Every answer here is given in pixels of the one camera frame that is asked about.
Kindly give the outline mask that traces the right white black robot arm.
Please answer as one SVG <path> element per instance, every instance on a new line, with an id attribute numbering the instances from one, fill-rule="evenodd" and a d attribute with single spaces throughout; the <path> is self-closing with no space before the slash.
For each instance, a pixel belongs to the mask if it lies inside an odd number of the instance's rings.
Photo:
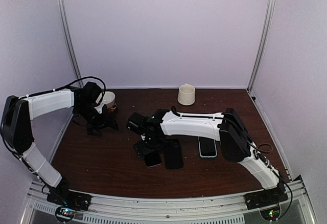
<path id="1" fill-rule="evenodd" d="M 256 146 L 242 119 L 233 108 L 222 113 L 181 113 L 171 109 L 158 109 L 149 117 L 134 112 L 126 127 L 140 135 L 136 143 L 138 157 L 143 159 L 153 152 L 161 152 L 168 145 L 169 136 L 192 136 L 218 141 L 223 157 L 245 167 L 264 189 L 262 200 L 273 204 L 285 193 L 283 177 Z"/>

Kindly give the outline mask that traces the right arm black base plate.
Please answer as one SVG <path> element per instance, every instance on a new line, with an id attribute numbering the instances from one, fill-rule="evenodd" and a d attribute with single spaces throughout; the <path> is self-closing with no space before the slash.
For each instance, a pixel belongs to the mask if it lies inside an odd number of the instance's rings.
<path id="1" fill-rule="evenodd" d="M 275 205 L 288 200 L 285 190 L 279 188 L 247 193 L 244 195 L 248 210 Z"/>

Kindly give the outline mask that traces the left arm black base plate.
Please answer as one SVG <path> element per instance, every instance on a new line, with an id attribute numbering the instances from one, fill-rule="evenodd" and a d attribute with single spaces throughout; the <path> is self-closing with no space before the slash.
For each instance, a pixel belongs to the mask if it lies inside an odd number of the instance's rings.
<path id="1" fill-rule="evenodd" d="M 77 211 L 83 210 L 88 211 L 90 203 L 91 203 L 92 196 L 85 193 L 79 193 L 70 191 L 68 197 L 59 197 L 55 193 L 50 193 L 46 200 L 48 202 L 69 207 L 70 209 L 74 209 Z"/>

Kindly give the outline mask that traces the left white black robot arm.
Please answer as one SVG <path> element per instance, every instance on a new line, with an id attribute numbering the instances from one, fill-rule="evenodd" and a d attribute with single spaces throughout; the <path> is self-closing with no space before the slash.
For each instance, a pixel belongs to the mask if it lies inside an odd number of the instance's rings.
<path id="1" fill-rule="evenodd" d="M 118 130 L 115 114 L 104 103 L 105 90 L 96 83 L 88 82 L 82 88 L 68 84 L 51 91 L 24 97 L 9 96 L 1 120 L 1 136 L 11 153 L 23 162 L 32 174 L 38 176 L 53 192 L 54 198 L 63 206 L 74 198 L 69 182 L 46 159 L 38 149 L 32 130 L 32 121 L 52 112 L 69 109 L 86 121 L 90 136 L 101 136 L 101 130 Z"/>

